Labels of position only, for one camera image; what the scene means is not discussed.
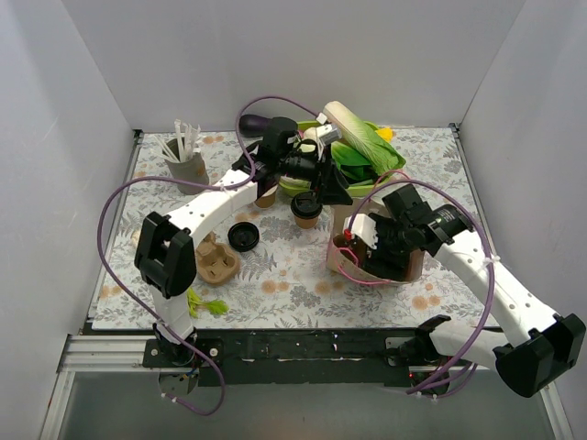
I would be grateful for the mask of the black plastic cup lid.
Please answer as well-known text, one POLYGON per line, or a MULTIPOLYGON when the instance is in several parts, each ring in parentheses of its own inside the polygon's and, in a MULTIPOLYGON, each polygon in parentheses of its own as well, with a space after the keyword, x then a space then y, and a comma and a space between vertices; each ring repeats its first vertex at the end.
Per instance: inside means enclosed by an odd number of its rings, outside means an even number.
POLYGON ((323 205, 313 192, 300 192, 291 201, 293 215, 300 219, 314 219, 320 216, 323 205))

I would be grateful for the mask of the brown paper cup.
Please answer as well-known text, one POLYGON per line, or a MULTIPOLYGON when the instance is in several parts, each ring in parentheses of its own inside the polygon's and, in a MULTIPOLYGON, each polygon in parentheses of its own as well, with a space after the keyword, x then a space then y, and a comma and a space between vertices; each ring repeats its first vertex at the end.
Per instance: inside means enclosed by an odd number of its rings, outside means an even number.
POLYGON ((314 228, 317 225, 318 220, 319 220, 319 216, 315 216, 315 217, 311 217, 311 218, 296 216, 294 218, 294 221, 297 224, 297 226, 302 229, 314 228))
POLYGON ((270 191, 263 194, 259 199, 257 199, 254 204, 259 207, 260 209, 267 209, 270 208, 275 204, 276 200, 276 191, 270 191))

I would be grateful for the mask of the pink paper cake bag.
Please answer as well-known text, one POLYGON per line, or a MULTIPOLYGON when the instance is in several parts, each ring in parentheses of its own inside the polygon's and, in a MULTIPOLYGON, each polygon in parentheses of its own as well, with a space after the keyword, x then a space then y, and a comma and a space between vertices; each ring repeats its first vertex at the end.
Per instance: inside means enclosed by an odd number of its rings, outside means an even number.
POLYGON ((408 261, 407 269, 400 272, 398 280, 388 280, 377 277, 363 270, 361 262, 367 257, 365 245, 353 243, 356 236, 347 231, 350 219, 354 215, 365 215, 371 212, 378 213, 383 205, 375 202, 369 195, 362 199, 355 199, 353 205, 337 205, 333 208, 333 220, 330 239, 327 246, 327 268, 339 273, 349 281, 363 286, 407 285, 421 279, 423 273, 424 253, 413 252, 408 261))

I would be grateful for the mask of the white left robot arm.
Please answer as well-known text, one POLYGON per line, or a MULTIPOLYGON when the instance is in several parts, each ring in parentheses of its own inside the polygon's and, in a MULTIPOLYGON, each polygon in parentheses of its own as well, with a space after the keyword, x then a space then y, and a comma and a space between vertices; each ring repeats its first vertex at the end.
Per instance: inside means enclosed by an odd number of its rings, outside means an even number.
POLYGON ((304 217, 319 215, 325 205, 350 205, 349 185, 331 155, 332 143, 341 138, 339 126, 326 122, 308 142, 313 151, 303 152, 305 141, 296 122, 274 117, 261 141, 244 148, 215 185, 168 214, 153 212, 144 219, 135 265, 155 302, 155 329, 166 340, 163 355, 174 366, 188 365, 195 354, 188 338, 194 326, 186 297, 196 276, 195 245, 237 210, 264 196, 282 176, 310 183, 292 203, 293 212, 304 217))

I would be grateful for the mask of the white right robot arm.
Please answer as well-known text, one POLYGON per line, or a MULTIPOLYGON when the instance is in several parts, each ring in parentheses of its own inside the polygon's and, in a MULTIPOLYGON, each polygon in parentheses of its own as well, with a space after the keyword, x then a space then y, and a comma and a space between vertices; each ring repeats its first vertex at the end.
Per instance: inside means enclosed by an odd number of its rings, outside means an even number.
POLYGON ((426 364, 465 359, 494 369, 516 394, 529 398, 579 358, 586 325, 576 314, 563 316, 541 302, 491 251, 483 229, 453 197, 431 209, 417 189, 418 180, 386 183, 388 216, 354 210, 345 228, 381 260, 422 250, 456 275, 483 303, 479 323, 465 329, 442 318, 420 326, 416 356, 426 364))

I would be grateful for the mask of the green plastic vegetable tray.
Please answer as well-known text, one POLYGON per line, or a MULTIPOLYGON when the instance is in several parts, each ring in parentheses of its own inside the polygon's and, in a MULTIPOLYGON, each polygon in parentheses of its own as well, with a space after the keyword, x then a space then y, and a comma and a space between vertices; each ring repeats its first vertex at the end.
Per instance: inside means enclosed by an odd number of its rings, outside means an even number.
MULTIPOLYGON (((372 130, 374 130, 375 133, 376 133, 377 129, 379 129, 381 127, 387 127, 387 126, 379 127, 379 126, 373 124, 371 121, 363 121, 363 122, 368 127, 370 127, 372 130)), ((300 121, 300 122, 298 122, 298 128, 301 129, 302 131, 306 130, 309 127, 317 127, 317 125, 318 125, 318 123, 316 121, 300 121)), ((359 197, 359 196, 366 195, 372 189, 373 184, 380 178, 380 175, 385 174, 390 170, 400 170, 405 165, 405 159, 402 158, 401 155, 393 148, 393 146, 391 145, 391 141, 386 142, 385 140, 382 139, 382 142, 385 144, 384 145, 384 153, 385 153, 386 158, 393 157, 393 164, 394 165, 393 166, 385 165, 385 167, 382 169, 381 173, 377 172, 377 170, 374 170, 376 173, 376 176, 374 177, 373 180, 360 181, 360 182, 350 182, 345 177, 345 179, 347 180, 347 182, 350 185, 348 187, 348 191, 351 196, 359 197)), ((282 177, 279 184, 282 187, 285 194, 287 194, 290 197, 294 197, 298 193, 305 192, 309 189, 309 182, 296 180, 296 179, 292 179, 292 178, 288 178, 288 177, 282 177)))

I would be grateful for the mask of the bok choy middle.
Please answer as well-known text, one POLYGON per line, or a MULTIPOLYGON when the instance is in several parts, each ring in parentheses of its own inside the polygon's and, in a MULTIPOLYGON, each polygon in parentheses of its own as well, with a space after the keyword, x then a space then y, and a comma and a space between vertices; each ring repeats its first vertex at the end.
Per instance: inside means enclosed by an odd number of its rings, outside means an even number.
MULTIPOLYGON (((304 131, 298 130, 302 140, 310 140, 309 143, 302 143, 300 150, 303 153, 316 152, 319 155, 324 153, 326 147, 319 147, 316 143, 316 128, 317 126, 312 126, 304 131)), ((330 144, 330 153, 332 160, 349 182, 373 180, 376 176, 371 163, 342 140, 330 144)))

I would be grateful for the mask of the napa cabbage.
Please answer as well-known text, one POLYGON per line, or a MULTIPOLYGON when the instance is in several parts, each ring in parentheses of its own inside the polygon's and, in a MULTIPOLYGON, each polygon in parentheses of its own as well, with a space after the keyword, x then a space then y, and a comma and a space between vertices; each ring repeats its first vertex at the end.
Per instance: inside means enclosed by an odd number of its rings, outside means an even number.
POLYGON ((393 166, 393 157, 384 153, 382 139, 367 126, 361 118, 351 112, 339 101, 327 103, 323 109, 327 120, 340 128, 343 142, 356 149, 362 156, 369 158, 372 167, 381 173, 387 166, 393 166))

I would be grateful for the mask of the purple eggplant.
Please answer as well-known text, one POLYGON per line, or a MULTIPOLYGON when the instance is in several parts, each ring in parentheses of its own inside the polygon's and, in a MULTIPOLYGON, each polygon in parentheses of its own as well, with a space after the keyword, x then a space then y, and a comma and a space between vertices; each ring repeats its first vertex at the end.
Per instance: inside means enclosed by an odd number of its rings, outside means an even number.
POLYGON ((245 114, 238 120, 238 131, 244 138, 260 138, 270 121, 265 116, 245 114))

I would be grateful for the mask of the yellow vegetable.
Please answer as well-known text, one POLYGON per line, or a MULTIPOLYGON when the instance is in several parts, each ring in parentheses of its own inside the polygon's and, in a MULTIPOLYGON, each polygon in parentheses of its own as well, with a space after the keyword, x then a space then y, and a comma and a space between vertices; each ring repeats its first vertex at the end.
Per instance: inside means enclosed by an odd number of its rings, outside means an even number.
POLYGON ((390 142, 393 139, 393 130, 389 127, 381 127, 377 129, 376 134, 386 142, 390 142))

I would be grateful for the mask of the stack of black lids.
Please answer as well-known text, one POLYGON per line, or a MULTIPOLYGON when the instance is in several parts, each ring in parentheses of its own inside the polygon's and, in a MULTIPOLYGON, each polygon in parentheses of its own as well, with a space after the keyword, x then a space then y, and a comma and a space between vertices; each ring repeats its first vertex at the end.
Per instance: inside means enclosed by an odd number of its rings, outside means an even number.
POLYGON ((237 252, 248 252, 258 245, 260 232, 250 222, 239 222, 229 228, 227 238, 229 245, 237 252))

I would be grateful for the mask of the grey straw holder cup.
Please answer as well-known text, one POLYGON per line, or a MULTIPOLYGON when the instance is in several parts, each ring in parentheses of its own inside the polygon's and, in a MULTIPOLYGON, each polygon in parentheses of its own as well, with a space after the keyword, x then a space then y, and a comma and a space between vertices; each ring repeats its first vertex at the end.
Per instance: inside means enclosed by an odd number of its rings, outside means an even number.
MULTIPOLYGON (((178 144, 176 138, 168 141, 167 146, 173 154, 178 154, 178 144)), ((165 162, 174 179, 192 183, 200 183, 203 185, 209 184, 209 177, 206 171, 205 161, 199 148, 194 150, 193 156, 186 162, 175 163, 167 159, 165 162)), ((186 195, 195 195, 203 190, 200 187, 194 187, 181 183, 177 183, 177 187, 181 193, 186 195)))

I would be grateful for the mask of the brown cardboard cup carrier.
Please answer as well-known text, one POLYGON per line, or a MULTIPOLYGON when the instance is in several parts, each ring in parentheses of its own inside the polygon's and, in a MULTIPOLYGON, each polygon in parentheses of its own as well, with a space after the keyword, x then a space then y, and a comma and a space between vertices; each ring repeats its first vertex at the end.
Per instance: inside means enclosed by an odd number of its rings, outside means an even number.
POLYGON ((236 277, 240 269, 240 258, 225 243, 216 241, 210 232, 195 249, 196 270, 199 278, 210 285, 225 284, 236 277))

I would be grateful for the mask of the green celery stalks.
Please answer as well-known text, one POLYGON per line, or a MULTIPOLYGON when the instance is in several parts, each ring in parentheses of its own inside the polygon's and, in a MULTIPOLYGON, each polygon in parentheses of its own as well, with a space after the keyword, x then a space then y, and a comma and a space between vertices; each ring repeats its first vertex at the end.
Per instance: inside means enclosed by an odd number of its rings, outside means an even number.
POLYGON ((197 318, 200 311, 208 311, 213 316, 227 314, 229 307, 222 300, 204 301, 190 288, 186 292, 188 311, 192 318, 197 318))

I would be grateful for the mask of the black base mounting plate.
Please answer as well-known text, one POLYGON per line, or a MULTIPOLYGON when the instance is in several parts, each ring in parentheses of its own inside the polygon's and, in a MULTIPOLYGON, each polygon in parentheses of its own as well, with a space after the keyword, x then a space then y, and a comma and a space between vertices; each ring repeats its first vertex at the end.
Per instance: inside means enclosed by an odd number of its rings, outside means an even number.
POLYGON ((145 368, 195 371, 202 387, 253 384, 372 383, 408 388, 446 359, 416 348, 414 328, 206 329, 194 346, 220 370, 186 349, 172 352, 156 338, 147 341, 145 368))

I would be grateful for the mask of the aluminium frame rail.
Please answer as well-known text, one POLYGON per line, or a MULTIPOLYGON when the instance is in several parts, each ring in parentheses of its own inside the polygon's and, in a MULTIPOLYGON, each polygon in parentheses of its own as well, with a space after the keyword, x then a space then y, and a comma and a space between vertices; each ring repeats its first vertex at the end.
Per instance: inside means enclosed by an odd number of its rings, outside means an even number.
MULTIPOLYGON (((413 328, 204 330, 194 346, 226 367, 230 361, 310 361, 378 359, 392 366, 422 365, 439 348, 417 341, 413 328)), ((60 367, 64 370, 187 370, 201 363, 187 348, 172 354, 153 335, 78 335, 68 338, 60 367)))

